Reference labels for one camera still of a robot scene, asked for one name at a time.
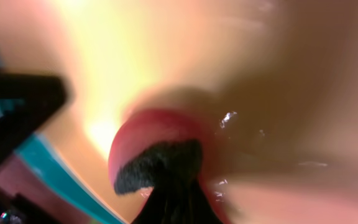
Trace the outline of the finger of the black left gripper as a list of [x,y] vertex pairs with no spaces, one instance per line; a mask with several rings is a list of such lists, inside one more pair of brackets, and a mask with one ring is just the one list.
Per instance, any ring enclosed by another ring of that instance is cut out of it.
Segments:
[[0,71],[0,165],[67,102],[56,75]]

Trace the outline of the teal plastic tray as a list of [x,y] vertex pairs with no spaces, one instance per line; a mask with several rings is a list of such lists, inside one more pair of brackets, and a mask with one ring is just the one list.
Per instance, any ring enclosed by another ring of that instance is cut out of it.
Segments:
[[34,132],[11,155],[13,154],[23,159],[31,171],[55,193],[92,218],[101,223],[121,222],[66,170],[43,136]]

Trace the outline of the red black sponge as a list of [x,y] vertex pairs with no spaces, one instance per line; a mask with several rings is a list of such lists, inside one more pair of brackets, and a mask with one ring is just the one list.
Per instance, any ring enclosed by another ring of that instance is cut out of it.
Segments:
[[229,223],[206,183],[214,142],[184,112],[151,108],[131,115],[112,141],[108,174],[116,195],[150,189],[133,223]]

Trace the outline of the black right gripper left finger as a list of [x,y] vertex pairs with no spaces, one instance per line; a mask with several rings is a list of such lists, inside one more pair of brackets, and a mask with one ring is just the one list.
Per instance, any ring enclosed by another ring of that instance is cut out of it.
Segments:
[[190,186],[198,174],[198,141],[163,141],[137,158],[144,166],[142,186],[152,187],[134,223],[192,222]]

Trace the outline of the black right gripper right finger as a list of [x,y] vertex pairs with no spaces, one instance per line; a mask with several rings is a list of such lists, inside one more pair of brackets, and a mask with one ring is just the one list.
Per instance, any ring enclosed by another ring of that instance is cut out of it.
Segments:
[[211,206],[199,180],[194,183],[194,220],[196,224],[223,224]]

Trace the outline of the yellow plate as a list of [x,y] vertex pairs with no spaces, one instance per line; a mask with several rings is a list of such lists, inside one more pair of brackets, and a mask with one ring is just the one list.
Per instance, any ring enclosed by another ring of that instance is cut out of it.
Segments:
[[358,223],[358,1],[0,1],[0,63],[57,72],[52,151],[131,221],[108,154],[146,108],[195,114],[218,142],[213,197],[233,223]]

